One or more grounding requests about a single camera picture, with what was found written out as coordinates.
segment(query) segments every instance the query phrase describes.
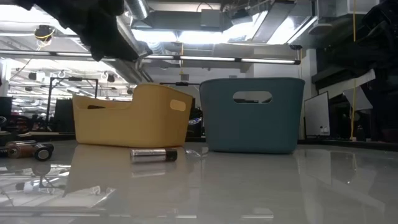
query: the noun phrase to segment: ceiling pipe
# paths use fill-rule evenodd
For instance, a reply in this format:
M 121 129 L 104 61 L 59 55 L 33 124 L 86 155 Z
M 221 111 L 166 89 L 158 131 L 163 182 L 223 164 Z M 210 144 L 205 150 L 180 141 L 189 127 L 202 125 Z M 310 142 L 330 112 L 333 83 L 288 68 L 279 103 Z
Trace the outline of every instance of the ceiling pipe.
M 125 7 L 134 20 L 143 20 L 148 17 L 150 10 L 145 0 L 124 0 Z

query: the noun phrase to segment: metal frame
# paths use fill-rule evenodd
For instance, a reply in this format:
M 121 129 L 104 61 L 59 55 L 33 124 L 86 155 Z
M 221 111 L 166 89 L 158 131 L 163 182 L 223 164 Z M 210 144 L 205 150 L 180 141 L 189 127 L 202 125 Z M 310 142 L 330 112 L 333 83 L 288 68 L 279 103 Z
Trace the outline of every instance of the metal frame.
M 52 85 L 52 82 L 54 80 L 60 80 L 59 82 L 57 82 L 54 86 Z M 61 83 L 64 80 L 68 80 L 68 81 L 74 81 L 74 82 L 82 82 L 83 80 L 86 81 L 95 81 L 95 95 L 94 98 L 97 99 L 97 91 L 98 91 L 98 79 L 97 78 L 80 78 L 80 77 L 69 77 L 69 78 L 58 78 L 58 77 L 51 77 L 50 78 L 50 86 L 49 86 L 49 99 L 47 102 L 47 112 L 45 115 L 45 125 L 46 127 L 49 126 L 49 120 L 50 120 L 50 105 L 51 105 L 51 93 L 52 93 L 52 89 L 57 87 L 57 85 L 59 83 Z

